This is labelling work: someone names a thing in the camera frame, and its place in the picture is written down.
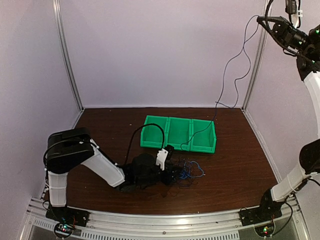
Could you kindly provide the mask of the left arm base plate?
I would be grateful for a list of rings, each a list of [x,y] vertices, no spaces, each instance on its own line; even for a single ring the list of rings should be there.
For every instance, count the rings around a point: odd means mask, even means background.
[[[86,210],[49,205],[45,217],[56,221],[53,233],[60,239],[66,239],[75,233],[77,227],[87,226],[89,215]]]

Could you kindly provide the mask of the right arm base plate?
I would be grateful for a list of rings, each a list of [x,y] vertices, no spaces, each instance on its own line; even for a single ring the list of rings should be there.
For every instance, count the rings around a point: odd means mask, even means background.
[[[282,216],[281,210],[274,213],[263,213],[259,207],[243,207],[238,214],[242,226],[253,225],[255,233],[261,238],[271,237],[276,232],[275,219]]]

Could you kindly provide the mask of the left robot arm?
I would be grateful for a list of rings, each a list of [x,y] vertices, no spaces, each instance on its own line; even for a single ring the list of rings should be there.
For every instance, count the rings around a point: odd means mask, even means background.
[[[51,134],[43,164],[53,215],[61,222],[72,218],[67,207],[67,181],[69,172],[77,166],[85,166],[112,188],[129,193],[159,182],[170,186],[182,172],[182,167],[171,161],[173,151],[173,146],[162,145],[156,156],[142,153],[119,165],[101,150],[85,127]]]

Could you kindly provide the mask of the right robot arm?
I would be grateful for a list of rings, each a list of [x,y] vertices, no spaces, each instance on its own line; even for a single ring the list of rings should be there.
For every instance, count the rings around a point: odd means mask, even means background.
[[[286,53],[268,53],[261,71],[262,136],[280,176],[256,210],[266,221],[320,172],[320,29],[304,33],[281,16],[257,21]]]

